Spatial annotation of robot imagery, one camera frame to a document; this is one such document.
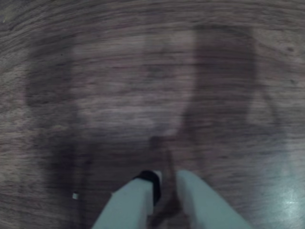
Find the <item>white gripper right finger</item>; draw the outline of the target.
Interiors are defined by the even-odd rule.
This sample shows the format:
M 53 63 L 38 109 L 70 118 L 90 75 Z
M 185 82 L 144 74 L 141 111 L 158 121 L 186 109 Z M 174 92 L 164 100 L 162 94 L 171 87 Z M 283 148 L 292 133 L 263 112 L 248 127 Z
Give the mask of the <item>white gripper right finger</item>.
M 251 229 L 216 191 L 188 170 L 176 173 L 177 194 L 193 229 Z

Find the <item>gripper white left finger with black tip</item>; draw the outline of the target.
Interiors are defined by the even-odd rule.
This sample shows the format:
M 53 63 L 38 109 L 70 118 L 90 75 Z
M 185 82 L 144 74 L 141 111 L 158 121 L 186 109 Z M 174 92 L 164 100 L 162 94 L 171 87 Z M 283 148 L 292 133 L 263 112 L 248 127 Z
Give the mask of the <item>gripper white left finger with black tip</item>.
M 144 170 L 115 191 L 93 229 L 145 229 L 161 198 L 162 173 Z

